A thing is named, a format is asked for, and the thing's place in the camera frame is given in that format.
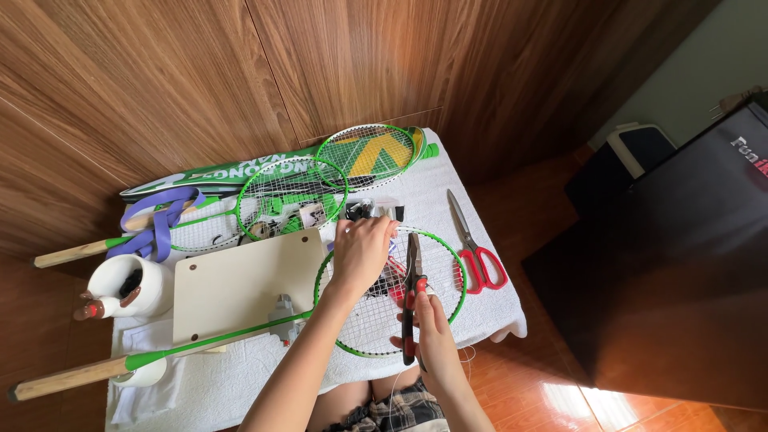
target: white towel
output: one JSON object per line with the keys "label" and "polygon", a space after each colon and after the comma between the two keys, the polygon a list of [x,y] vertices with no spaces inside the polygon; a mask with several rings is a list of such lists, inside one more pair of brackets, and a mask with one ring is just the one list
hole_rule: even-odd
{"label": "white towel", "polygon": [[[122,352],[148,352],[166,350],[173,340],[173,320],[157,321],[123,331]],[[117,401],[112,424],[120,428],[131,426],[146,417],[176,407],[181,376],[186,358],[169,357],[163,377],[149,387],[117,387],[111,385]]]}
{"label": "white towel", "polygon": [[[360,192],[356,198],[398,198],[406,206],[404,224],[430,231],[458,251],[462,243],[446,195],[446,189],[450,188],[462,207],[475,242],[496,254],[437,134],[429,129],[426,134],[429,142],[436,142],[440,147],[437,158],[418,161],[396,180],[372,191]],[[333,239],[334,229],[330,224],[321,230],[326,244]],[[164,264],[173,269],[183,258],[184,253],[172,251]],[[134,318],[118,318],[115,332],[136,325]],[[466,347],[504,327],[518,337],[527,334],[520,299],[511,282],[497,291],[468,294],[452,324],[452,332],[456,344]],[[277,336],[263,334],[228,345],[225,354],[187,357],[176,408],[149,417],[133,430],[211,432],[239,424],[285,352],[286,348]],[[369,359],[336,347],[323,378],[321,393],[346,382],[396,375],[403,369],[402,356]]]}

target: purple resistance band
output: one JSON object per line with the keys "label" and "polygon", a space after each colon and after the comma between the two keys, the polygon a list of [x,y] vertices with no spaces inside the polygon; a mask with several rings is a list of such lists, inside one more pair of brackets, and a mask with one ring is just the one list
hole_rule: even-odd
{"label": "purple resistance band", "polygon": [[[120,219],[120,226],[126,232],[138,232],[135,237],[129,241],[119,244],[107,252],[107,259],[123,254],[138,254],[146,258],[152,252],[152,241],[157,245],[157,260],[163,262],[170,254],[170,229],[175,227],[181,219],[181,213],[184,211],[184,203],[194,197],[191,207],[202,204],[205,201],[205,195],[198,188],[192,186],[183,186],[180,188],[169,189],[150,195],[131,205]],[[154,208],[156,205],[170,202],[170,207],[164,210],[154,212],[154,229],[144,231],[130,231],[125,227],[128,219],[131,219],[139,211],[145,208]]]}

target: scissors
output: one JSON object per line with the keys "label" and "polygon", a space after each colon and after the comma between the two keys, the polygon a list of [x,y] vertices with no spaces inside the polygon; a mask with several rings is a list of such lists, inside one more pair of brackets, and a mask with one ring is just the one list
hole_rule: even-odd
{"label": "scissors", "polygon": [[[413,310],[416,294],[427,291],[427,277],[422,274],[422,251],[419,247],[419,235],[408,234],[408,254],[406,255],[406,292],[402,302],[402,362],[410,366],[415,358],[416,345],[413,343]],[[419,365],[426,372],[419,359]]]}
{"label": "scissors", "polygon": [[[475,289],[467,290],[467,294],[480,294],[480,291],[486,287],[491,288],[492,290],[498,290],[509,281],[507,273],[502,267],[502,262],[499,261],[498,258],[488,249],[478,246],[475,241],[472,240],[472,235],[469,234],[469,227],[467,226],[467,220],[464,219],[462,208],[458,206],[456,197],[453,196],[453,192],[451,192],[450,189],[448,189],[448,199],[451,201],[453,214],[456,216],[456,220],[458,220],[458,233],[462,236],[462,243],[464,243],[465,246],[465,249],[458,253],[458,257],[459,259],[466,258],[467,261],[469,261],[469,268],[472,269],[472,273],[475,275],[475,279],[478,282]],[[498,269],[499,274],[502,276],[502,282],[500,284],[497,285],[491,282],[491,278],[488,276],[488,268],[485,266],[485,261],[483,261],[483,255],[491,258],[491,260],[496,264],[496,268]],[[478,265],[475,260],[480,262],[480,270],[482,270],[482,273],[478,270]]]}

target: wooden handle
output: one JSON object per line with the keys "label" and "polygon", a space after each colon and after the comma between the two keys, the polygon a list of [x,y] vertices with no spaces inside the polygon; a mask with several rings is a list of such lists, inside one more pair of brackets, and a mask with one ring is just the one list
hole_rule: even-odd
{"label": "wooden handle", "polygon": [[76,248],[65,251],[54,252],[52,254],[41,255],[32,259],[32,267],[46,268],[52,265],[61,264],[69,261],[79,260],[80,258],[90,257],[100,254],[108,249],[105,240],[95,241]]}
{"label": "wooden handle", "polygon": [[125,367],[126,357],[128,356],[124,355],[98,363],[73,367],[68,371],[22,381],[8,389],[8,399],[11,402],[32,399],[33,397],[44,396],[56,393],[57,391],[67,390],[68,388],[127,374],[129,370]]}
{"label": "wooden handle", "polygon": [[[197,210],[197,207],[190,207],[194,203],[193,200],[189,200],[184,203],[184,211],[181,214],[191,213]],[[139,214],[125,221],[125,227],[129,231],[141,231],[154,225],[154,211],[149,213]]]}

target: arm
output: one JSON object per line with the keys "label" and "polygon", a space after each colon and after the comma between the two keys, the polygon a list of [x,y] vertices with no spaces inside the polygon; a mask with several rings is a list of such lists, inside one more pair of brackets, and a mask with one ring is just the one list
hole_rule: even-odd
{"label": "arm", "polygon": [[[418,293],[415,309],[414,323],[418,325],[420,334],[416,358],[423,366],[422,379],[442,407],[451,431],[494,430],[464,375],[440,300],[434,295]],[[402,341],[397,336],[392,337],[392,344],[402,347]]]}
{"label": "arm", "polygon": [[381,273],[397,224],[386,217],[360,219],[354,224],[339,221],[333,278],[239,431],[306,429],[336,338],[355,303]]}

